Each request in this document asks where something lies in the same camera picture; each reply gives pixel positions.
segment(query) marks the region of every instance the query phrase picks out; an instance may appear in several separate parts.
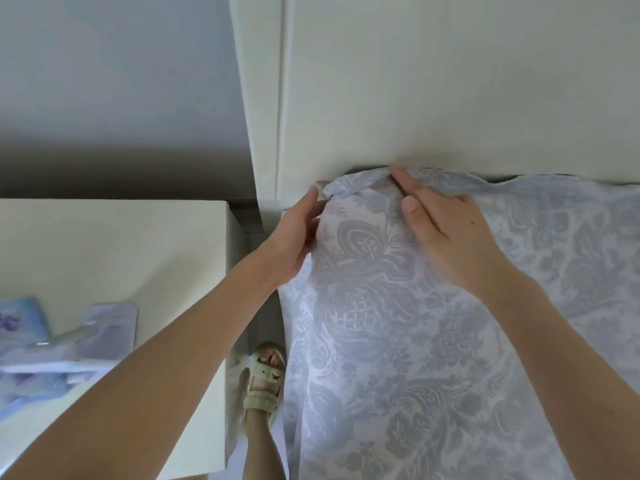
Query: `white nightstand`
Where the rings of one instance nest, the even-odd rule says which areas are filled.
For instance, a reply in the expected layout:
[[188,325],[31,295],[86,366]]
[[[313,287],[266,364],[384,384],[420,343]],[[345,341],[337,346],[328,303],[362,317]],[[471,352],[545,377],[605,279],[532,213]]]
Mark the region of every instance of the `white nightstand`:
[[[38,298],[53,335],[75,328],[87,306],[133,301],[137,347],[218,284],[247,250],[223,201],[0,200],[0,297]],[[225,468],[235,364],[237,357],[227,358],[216,373],[161,479]],[[0,422],[0,467],[88,387]]]

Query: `fabric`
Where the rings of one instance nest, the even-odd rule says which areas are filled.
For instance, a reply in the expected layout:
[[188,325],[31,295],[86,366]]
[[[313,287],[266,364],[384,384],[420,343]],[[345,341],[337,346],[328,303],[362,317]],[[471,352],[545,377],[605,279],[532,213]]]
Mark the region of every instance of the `fabric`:
[[[411,173],[473,194],[508,258],[640,390],[640,187]],[[291,478],[571,478],[514,349],[420,254],[387,170],[324,192],[317,249],[280,289]]]
[[[0,355],[11,347],[50,338],[38,301],[32,297],[0,303]],[[5,374],[0,372],[0,419],[26,404],[67,393],[66,374]]]

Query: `beige sandal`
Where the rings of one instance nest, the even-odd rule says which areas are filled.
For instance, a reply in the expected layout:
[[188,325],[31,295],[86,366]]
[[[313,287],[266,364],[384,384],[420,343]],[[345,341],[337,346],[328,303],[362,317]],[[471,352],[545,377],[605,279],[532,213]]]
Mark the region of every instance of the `beige sandal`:
[[[276,417],[278,405],[282,400],[285,371],[283,369],[277,369],[260,362],[260,355],[263,354],[265,349],[273,349],[274,352],[278,354],[278,357],[280,358],[283,366],[286,367],[286,362],[282,350],[280,349],[280,347],[270,342],[263,343],[260,347],[258,347],[256,353],[250,357],[250,375],[249,382],[246,387],[246,397],[244,398],[244,411],[242,417],[242,431],[245,436],[246,433],[244,432],[244,423],[246,420],[246,411],[248,409],[259,409],[262,411],[267,411],[267,413],[269,414],[270,426],[274,418]],[[277,384],[279,386],[278,393],[273,394],[272,392],[268,391],[252,390],[251,387],[253,385],[254,378],[262,379],[263,381],[267,381],[272,384]]]

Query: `bed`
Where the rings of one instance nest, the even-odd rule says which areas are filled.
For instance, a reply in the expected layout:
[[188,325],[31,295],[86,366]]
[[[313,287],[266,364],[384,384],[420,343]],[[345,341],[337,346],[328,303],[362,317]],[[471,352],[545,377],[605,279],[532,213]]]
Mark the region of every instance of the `bed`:
[[[640,391],[639,186],[412,174],[473,194],[508,258]],[[514,349],[422,258],[387,170],[324,193],[318,247],[279,290],[291,478],[572,478]]]

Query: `wall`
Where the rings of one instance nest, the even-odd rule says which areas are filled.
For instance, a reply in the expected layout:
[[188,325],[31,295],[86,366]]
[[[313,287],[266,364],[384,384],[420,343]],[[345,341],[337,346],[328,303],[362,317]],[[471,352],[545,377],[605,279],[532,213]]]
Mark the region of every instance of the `wall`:
[[0,0],[0,195],[253,198],[228,0]]

